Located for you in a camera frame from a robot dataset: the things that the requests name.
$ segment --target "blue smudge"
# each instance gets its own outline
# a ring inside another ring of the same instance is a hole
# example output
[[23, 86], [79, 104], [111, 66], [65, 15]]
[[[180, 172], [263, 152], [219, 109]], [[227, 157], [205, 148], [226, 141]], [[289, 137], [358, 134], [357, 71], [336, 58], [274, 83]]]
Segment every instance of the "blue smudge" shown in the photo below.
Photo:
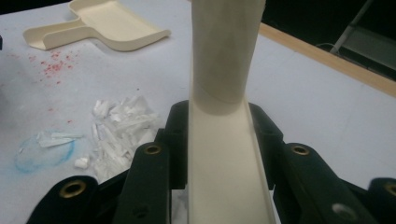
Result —
[[37, 135], [23, 141], [20, 151], [14, 157], [18, 171], [30, 174], [47, 167], [54, 167], [68, 161], [73, 155], [75, 142], [57, 147], [41, 147]]

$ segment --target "white crumbled pieces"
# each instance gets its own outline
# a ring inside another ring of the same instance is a hole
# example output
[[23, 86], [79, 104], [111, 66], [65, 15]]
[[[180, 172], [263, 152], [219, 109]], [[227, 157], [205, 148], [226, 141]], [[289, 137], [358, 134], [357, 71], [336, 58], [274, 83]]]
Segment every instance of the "white crumbled pieces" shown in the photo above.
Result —
[[75, 139], [73, 138], [55, 138], [55, 139], [48, 139], [48, 140], [40, 140], [38, 144], [41, 147], [56, 147], [59, 145], [63, 145], [69, 142], [73, 142]]
[[102, 183], [131, 166], [135, 150], [154, 140], [161, 120], [143, 97], [120, 103], [97, 101], [92, 113], [92, 138], [98, 153], [92, 166]]
[[79, 169], [86, 170], [90, 166], [89, 157], [81, 157], [75, 160], [75, 167]]
[[52, 133], [51, 138], [82, 138], [84, 135], [75, 133]]
[[99, 119], [104, 119], [110, 107], [114, 105], [109, 101], [96, 101], [96, 105], [93, 107], [92, 113]]
[[73, 142], [77, 138], [81, 138], [81, 134], [75, 133], [49, 133], [41, 132], [37, 135], [37, 143], [41, 147], [56, 147], [69, 142]]

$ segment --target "broken plastic pieces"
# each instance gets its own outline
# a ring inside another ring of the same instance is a hole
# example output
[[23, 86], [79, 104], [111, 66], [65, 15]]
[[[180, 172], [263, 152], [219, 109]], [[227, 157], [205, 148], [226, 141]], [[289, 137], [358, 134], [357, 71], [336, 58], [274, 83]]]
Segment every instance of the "broken plastic pieces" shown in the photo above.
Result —
[[135, 150], [154, 140], [161, 120], [143, 97], [120, 103], [97, 101], [92, 113], [92, 138], [98, 154], [92, 166], [102, 183], [131, 166]]
[[80, 169], [87, 169], [90, 165], [90, 158], [89, 157], [81, 157], [75, 160], [75, 167]]
[[37, 135], [37, 142], [41, 147], [56, 147], [72, 142], [83, 135], [75, 133], [48, 133], [41, 132]]

